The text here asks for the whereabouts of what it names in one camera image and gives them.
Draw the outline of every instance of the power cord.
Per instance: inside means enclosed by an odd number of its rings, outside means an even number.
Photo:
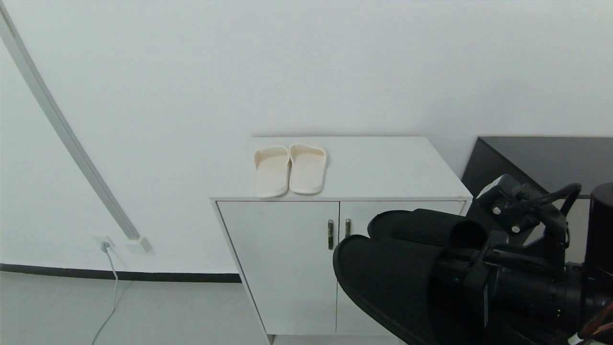
[[[117,305],[115,304],[115,297],[117,296],[117,282],[119,282],[119,278],[117,277],[117,272],[115,272],[115,267],[113,266],[113,260],[111,260],[111,256],[109,255],[109,247],[110,246],[111,245],[108,242],[103,242],[101,247],[100,247],[100,249],[109,258],[109,262],[111,264],[111,269],[113,270],[113,275],[115,276],[115,288],[113,289],[113,309],[111,309],[111,313],[109,314],[109,317],[107,317],[107,319],[104,321],[102,326],[100,326],[100,329],[98,329],[98,332],[94,336],[94,339],[91,341],[91,345],[94,345],[94,343],[96,342],[96,339],[98,339],[98,335],[100,334],[100,332],[104,328],[104,325],[106,325],[107,322],[109,321],[109,319],[111,318],[111,316],[113,316],[113,313],[115,312],[115,308],[117,307]]]

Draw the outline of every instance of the gray floor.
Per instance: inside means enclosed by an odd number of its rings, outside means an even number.
[[[0,273],[0,344],[88,345],[114,281]],[[241,284],[122,282],[97,345],[266,344]],[[374,336],[280,336],[275,345],[397,344]]]

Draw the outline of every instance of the slipper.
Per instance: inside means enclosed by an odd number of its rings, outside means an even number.
[[[289,148],[292,174],[289,189],[298,194],[317,194],[324,188],[326,152],[319,147],[294,144]]]
[[[253,154],[256,166],[256,196],[270,198],[287,191],[289,151],[281,145],[261,147]]]

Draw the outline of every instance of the white cabinet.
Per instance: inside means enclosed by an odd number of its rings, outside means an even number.
[[[255,198],[253,152],[296,142],[328,151],[323,191]],[[367,236],[370,220],[384,211],[425,208],[464,215],[472,199],[419,137],[253,138],[235,166],[224,168],[211,201],[254,316],[268,335],[389,335],[338,285],[334,247],[347,230]]]
[[[334,334],[338,203],[220,201],[219,210],[268,334]]]

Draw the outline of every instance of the black baseboard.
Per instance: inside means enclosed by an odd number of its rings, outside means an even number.
[[[88,278],[88,279],[114,279],[111,271],[98,271],[96,269],[74,269],[39,267],[26,265],[10,265],[0,263],[0,271],[40,274],[43,276]],[[201,282],[201,283],[240,283],[240,276],[235,273],[146,273],[118,271],[117,276],[122,281],[145,282]]]

